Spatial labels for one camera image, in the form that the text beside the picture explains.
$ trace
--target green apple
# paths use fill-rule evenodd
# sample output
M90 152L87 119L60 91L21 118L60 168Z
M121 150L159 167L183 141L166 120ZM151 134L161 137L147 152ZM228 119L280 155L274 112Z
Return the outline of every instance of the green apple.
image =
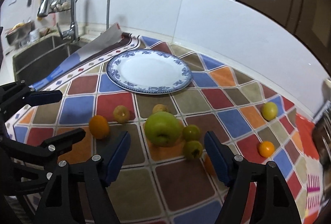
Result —
M202 156L203 149L204 147L199 141L189 141L183 147L183 155L188 160L199 159Z
M150 115L145 123L147 139L159 147L172 147L181 133L181 124L173 114L168 112L156 112Z

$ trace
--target small green fruit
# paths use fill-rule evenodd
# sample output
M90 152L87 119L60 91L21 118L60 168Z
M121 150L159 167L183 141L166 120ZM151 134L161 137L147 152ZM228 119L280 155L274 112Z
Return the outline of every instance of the small green fruit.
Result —
M201 137L200 128L197 125L190 124L183 129L183 138L188 142L192 140L199 140Z
M171 113L160 111L148 117L145 135L154 145L172 147L181 136L182 126Z
M274 102L267 102L263 105L261 113L267 121L271 121L277 117L278 107Z
M189 141L183 147L183 154L188 160L194 160L202 156L203 149L199 141Z

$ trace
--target lemon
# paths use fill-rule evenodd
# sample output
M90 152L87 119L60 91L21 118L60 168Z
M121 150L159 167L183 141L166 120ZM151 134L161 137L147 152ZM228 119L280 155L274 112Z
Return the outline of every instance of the lemon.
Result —
M130 111L125 106L115 107L113 115L114 119L120 124L125 124L130 119Z
M277 105L274 102L267 102L261 109L262 116L267 120L273 120L278 114Z
M90 119L90 122L88 123L88 127L91 134L96 139L103 139L109 135L110 129L108 122L104 117L100 115L95 115L94 117L92 117Z
M183 147L183 155L188 160L198 159L202 156L203 146L199 141L186 142Z
M160 111L169 112L167 106L158 104L153 107L152 114L155 114L156 112Z
M186 141L199 140L201 131L197 125L189 124L183 129L183 138Z

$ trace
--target blue gripper pad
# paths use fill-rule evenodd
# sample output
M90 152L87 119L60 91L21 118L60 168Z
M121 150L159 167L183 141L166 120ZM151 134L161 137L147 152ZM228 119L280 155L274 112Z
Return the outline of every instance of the blue gripper pad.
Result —
M62 92L60 90L40 91L40 92L32 92L29 96L25 98L25 102L32 107L36 107L36 106L60 102L61 99L62 99Z
M101 156L103 157L103 173L100 179L105 185L116 181L125 157L130 149L131 136L128 132L122 132L116 140L108 145Z
M230 187L234 182L234 175L231 173L233 167L233 157L231 149L221 144L214 132L207 132L205 135L205 148L219 181Z

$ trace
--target blue floral plate rim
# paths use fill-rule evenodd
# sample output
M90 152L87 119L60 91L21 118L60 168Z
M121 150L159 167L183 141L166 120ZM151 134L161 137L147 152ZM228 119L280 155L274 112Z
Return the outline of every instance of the blue floral plate rim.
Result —
M123 57L123 55L128 55L128 57L132 57L135 55L136 52L146 52L145 54L151 54L156 53L158 56L165 57L165 58L173 58L174 62L178 65L182 65L182 76L185 77L185 80L179 80L176 81L173 85L173 87L149 87L149 88L136 88L136 84L132 84L130 82L125 81L126 83L123 83L120 81L120 75L118 72L116 73L116 69L111 69L111 67L115 64L118 65L120 63L119 58ZM128 50L121 52L120 54L114 56L112 60L110 60L106 66L106 73L109 79L116 84L117 86L121 87L122 89L134 92L134 93L141 93L141 94L167 94L167 93L173 93L177 92L183 88L185 88L187 85L190 84L192 80L192 72L188 65L180 58L178 58L175 55L172 55L167 52L159 51L159 50L150 50L150 49L136 49L136 50Z

